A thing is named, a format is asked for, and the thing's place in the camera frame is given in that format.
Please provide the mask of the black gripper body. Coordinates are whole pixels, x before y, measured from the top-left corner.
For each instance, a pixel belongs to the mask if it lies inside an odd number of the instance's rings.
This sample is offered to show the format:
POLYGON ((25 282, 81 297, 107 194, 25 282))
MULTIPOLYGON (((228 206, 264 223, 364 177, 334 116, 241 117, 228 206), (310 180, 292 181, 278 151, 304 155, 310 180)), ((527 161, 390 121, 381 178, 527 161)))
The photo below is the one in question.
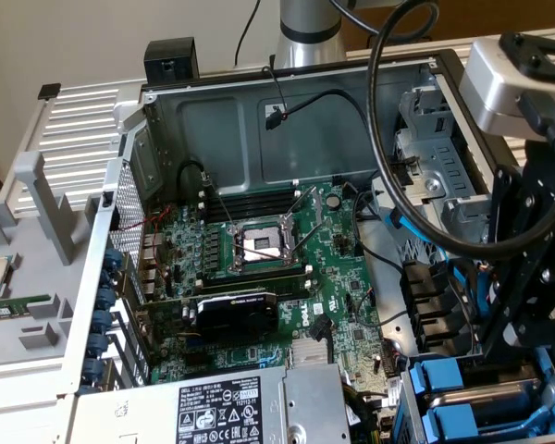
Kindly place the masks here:
MULTIPOLYGON (((524 152, 526 162, 516 194, 518 212, 512 221, 515 235, 530 231, 555 201, 555 151, 547 142, 527 141, 524 152)), ((548 253, 555 253, 555 228, 550 239, 530 245, 532 252, 538 253, 542 243, 548 245, 548 253)))

